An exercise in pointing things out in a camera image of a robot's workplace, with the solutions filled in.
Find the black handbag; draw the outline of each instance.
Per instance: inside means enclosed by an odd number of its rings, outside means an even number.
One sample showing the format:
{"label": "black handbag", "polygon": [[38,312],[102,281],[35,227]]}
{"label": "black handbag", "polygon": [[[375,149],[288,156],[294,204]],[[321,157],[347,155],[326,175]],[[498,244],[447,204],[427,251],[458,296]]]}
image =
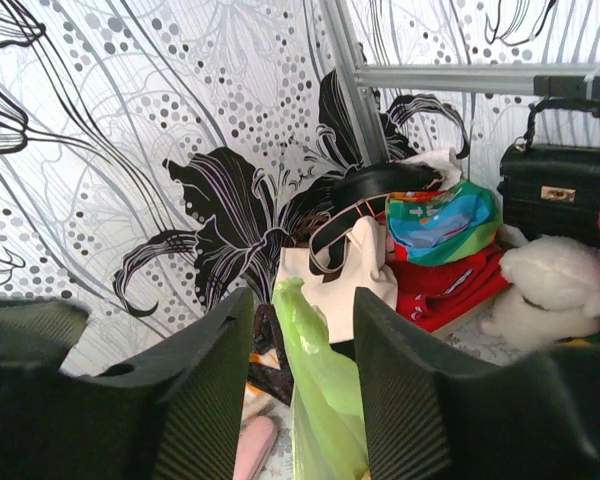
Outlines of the black handbag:
{"label": "black handbag", "polygon": [[600,118],[600,102],[554,98],[531,105],[527,132],[500,161],[503,220],[529,239],[574,238],[600,248],[600,148],[534,144],[536,114],[572,110]]}

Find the metal bar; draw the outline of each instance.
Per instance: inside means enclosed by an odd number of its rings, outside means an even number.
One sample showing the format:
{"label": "metal bar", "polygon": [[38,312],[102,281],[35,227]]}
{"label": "metal bar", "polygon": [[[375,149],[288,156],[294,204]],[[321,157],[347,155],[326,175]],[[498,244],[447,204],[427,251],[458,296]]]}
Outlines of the metal bar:
{"label": "metal bar", "polygon": [[[361,66],[358,87],[534,95],[536,77],[585,77],[598,65],[403,65]],[[595,78],[600,78],[600,71]]]}
{"label": "metal bar", "polygon": [[351,127],[367,165],[389,160],[375,100],[369,88],[356,85],[354,73],[364,66],[346,0],[320,0],[326,30],[336,62],[338,83],[351,120]]}

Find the rainbow striped cloth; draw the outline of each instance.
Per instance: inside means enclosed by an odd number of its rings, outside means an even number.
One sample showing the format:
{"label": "rainbow striped cloth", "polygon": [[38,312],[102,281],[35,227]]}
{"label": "rainbow striped cloth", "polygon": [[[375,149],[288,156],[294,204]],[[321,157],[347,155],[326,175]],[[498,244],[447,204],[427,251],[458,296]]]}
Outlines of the rainbow striped cloth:
{"label": "rainbow striped cloth", "polygon": [[442,193],[392,193],[385,213],[396,260],[427,267],[478,253],[502,224],[491,191],[466,180]]}

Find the handbag handle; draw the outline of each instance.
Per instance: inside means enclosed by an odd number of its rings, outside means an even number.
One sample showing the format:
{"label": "handbag handle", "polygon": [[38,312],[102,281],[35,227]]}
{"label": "handbag handle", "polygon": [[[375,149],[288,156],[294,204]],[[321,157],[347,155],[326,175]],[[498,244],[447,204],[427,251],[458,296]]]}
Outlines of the handbag handle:
{"label": "handbag handle", "polygon": [[524,143],[518,149],[525,152],[531,148],[533,137],[536,134],[536,115],[544,110],[571,110],[583,113],[591,113],[595,118],[600,118],[600,102],[584,99],[549,98],[537,105],[529,107],[529,118],[527,119],[527,131],[522,137]]}

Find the metal frame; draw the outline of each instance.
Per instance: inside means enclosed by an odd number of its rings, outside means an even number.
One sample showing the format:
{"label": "metal frame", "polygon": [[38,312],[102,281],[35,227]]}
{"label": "metal frame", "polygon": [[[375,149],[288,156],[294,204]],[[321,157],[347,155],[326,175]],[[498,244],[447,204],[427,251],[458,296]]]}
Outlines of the metal frame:
{"label": "metal frame", "polygon": [[599,64],[365,65],[347,0],[319,1],[334,48],[340,88],[365,163],[389,160],[373,88],[581,97],[596,92],[594,98],[600,98]]}
{"label": "metal frame", "polygon": [[[584,82],[598,64],[365,66],[353,72],[358,87],[537,95],[538,78]],[[600,80],[600,71],[595,78]]]}
{"label": "metal frame", "polygon": [[353,28],[346,0],[320,0],[320,8],[336,60],[338,83],[344,96],[351,127],[362,161],[367,165],[389,160],[378,108],[371,89],[358,88],[356,72],[364,67],[362,51]]}

